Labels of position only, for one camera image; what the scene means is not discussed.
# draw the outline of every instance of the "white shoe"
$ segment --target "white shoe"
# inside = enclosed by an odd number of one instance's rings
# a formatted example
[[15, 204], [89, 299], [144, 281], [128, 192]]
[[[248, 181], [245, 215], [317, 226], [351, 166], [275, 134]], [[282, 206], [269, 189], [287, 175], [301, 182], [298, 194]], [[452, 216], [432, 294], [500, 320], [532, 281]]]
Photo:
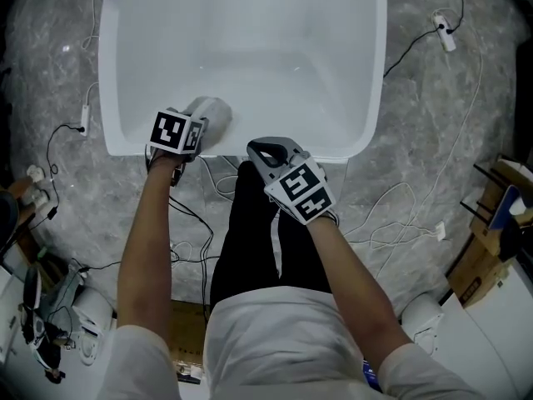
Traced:
[[47, 192], [43, 190], [37, 190], [35, 194], [32, 196], [32, 199], [33, 199], [33, 204], [35, 205], [35, 210], [42, 208], [45, 204], [47, 204], [50, 201], [50, 199], [48, 198]]
[[33, 183], [38, 183], [44, 179], [42, 167], [37, 167], [34, 164], [27, 169], [26, 174], [32, 177]]

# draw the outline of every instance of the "white cloth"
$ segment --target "white cloth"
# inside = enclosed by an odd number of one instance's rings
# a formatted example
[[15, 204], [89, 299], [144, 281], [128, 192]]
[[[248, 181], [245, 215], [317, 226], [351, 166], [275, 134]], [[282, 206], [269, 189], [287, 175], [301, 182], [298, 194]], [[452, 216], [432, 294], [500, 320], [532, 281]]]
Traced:
[[[213, 400], [378, 399], [362, 355], [333, 296], [295, 287], [246, 292], [217, 304], [207, 328], [204, 368]], [[482, 398], [421, 348], [404, 345], [381, 365], [384, 392], [402, 399]], [[179, 398], [167, 345], [121, 327], [100, 399]]]

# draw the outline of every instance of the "sink basin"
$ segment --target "sink basin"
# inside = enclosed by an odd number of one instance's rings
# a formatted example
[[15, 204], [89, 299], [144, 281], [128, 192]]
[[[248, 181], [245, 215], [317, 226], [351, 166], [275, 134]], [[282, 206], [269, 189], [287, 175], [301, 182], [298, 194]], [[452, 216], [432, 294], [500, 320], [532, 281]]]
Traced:
[[234, 119], [206, 155], [284, 136], [317, 158], [349, 158], [376, 128], [385, 45], [386, 0], [104, 0], [107, 150], [143, 153], [156, 110], [207, 95]]

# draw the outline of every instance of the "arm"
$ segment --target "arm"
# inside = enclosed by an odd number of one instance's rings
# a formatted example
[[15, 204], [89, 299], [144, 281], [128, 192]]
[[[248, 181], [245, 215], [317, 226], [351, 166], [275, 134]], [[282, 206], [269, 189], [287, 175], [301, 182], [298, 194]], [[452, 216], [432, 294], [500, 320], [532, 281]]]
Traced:
[[168, 340], [171, 263], [168, 194], [180, 156], [154, 160], [142, 190], [118, 274], [119, 327], [135, 325]]
[[396, 320], [385, 292], [333, 221], [319, 217], [307, 227], [339, 312], [357, 346], [377, 372], [389, 354], [411, 340]]

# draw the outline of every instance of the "gray floor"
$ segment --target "gray floor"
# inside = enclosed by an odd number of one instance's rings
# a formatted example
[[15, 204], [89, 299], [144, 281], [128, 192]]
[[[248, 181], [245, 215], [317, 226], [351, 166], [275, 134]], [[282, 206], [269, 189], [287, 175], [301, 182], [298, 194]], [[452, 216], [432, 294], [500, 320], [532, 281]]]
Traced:
[[[101, 4], [97, 0], [97, 18]], [[461, 0], [389, 0], [386, 67], [415, 36], [431, 28], [431, 12], [443, 7], [459, 12]], [[452, 13], [446, 16], [455, 24]], [[475, 27], [484, 60], [479, 95], [446, 170], [416, 219], [431, 229], [445, 221], [446, 240], [424, 237], [396, 247], [392, 255], [391, 247], [371, 250], [368, 243], [355, 247], [375, 275], [390, 258], [378, 280], [397, 312], [420, 293], [438, 297], [446, 290], [444, 271], [468, 236], [470, 216], [458, 202], [462, 198], [474, 201], [483, 186], [472, 164], [488, 164], [511, 146], [515, 51], [527, 38], [526, 25], [511, 0], [466, 0], [466, 21], [455, 35], [455, 52], [444, 53], [435, 35], [414, 47], [384, 82], [376, 134], [369, 147], [347, 166], [327, 168], [341, 196], [337, 211], [343, 232], [360, 225], [380, 195], [399, 182], [412, 186], [417, 211], [450, 153], [476, 88], [480, 58]], [[97, 81], [97, 42], [88, 51], [80, 48], [91, 26], [91, 0], [16, 1], [7, 26], [5, 58], [5, 65], [12, 67], [5, 89], [14, 106], [15, 175], [22, 176], [30, 163], [47, 168], [45, 153], [52, 130], [60, 123], [78, 122], [87, 87]], [[97, 88], [91, 104], [87, 140], [69, 131], [59, 132], [53, 140], [50, 154], [59, 168], [56, 183], [61, 204], [58, 215], [35, 233], [58, 256], [100, 266], [121, 258], [145, 170], [140, 158], [107, 154]], [[215, 179], [233, 174], [220, 158], [208, 163]], [[49, 182], [42, 187], [52, 194]], [[212, 225], [216, 236], [209, 255], [217, 255], [231, 204], [214, 193], [201, 162], [188, 167], [174, 193]], [[366, 226], [349, 238], [366, 240], [385, 223], [406, 223], [411, 206], [408, 189], [399, 187], [385, 197]], [[394, 240], [399, 230], [391, 227], [376, 238]], [[403, 240], [415, 235], [411, 230]], [[172, 212], [171, 237], [175, 243], [191, 242], [192, 256], [197, 259], [207, 231], [189, 217]], [[177, 251], [184, 258], [188, 255], [185, 245]], [[214, 262], [207, 265], [210, 276]], [[113, 303], [117, 271], [117, 266], [110, 267], [92, 272], [89, 278]], [[200, 302], [201, 279], [198, 264], [178, 265], [173, 270], [172, 296]]]

